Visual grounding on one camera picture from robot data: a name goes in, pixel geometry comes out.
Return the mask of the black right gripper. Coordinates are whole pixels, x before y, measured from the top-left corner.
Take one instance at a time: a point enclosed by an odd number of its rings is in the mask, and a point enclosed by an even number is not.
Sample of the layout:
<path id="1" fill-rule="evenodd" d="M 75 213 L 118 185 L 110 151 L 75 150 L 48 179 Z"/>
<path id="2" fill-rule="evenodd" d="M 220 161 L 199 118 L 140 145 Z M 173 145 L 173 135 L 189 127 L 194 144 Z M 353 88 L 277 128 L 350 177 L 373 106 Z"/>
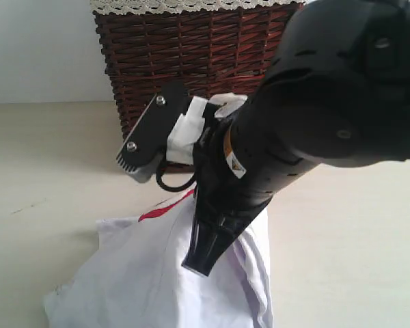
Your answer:
<path id="1" fill-rule="evenodd" d="M 242 178 L 234 174 L 226 147 L 238 113 L 218 119 L 217 110 L 217 105 L 206 106 L 204 132 L 194 146 L 196 208 L 182 261 L 184 268 L 201 276 L 210 275 L 222 254 L 270 202 L 270 192 L 261 191 L 248 173 Z"/>

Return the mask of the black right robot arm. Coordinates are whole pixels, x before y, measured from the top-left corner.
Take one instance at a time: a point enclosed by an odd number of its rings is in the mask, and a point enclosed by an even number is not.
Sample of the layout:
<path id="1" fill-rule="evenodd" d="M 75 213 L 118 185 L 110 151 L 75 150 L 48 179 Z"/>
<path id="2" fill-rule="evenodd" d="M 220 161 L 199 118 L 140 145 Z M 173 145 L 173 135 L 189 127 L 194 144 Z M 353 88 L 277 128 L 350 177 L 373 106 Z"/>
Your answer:
<path id="1" fill-rule="evenodd" d="M 194 145 L 184 268 L 209 275 L 273 196 L 318 165 L 410 161 L 410 1 L 313 1 L 256 91 Z"/>

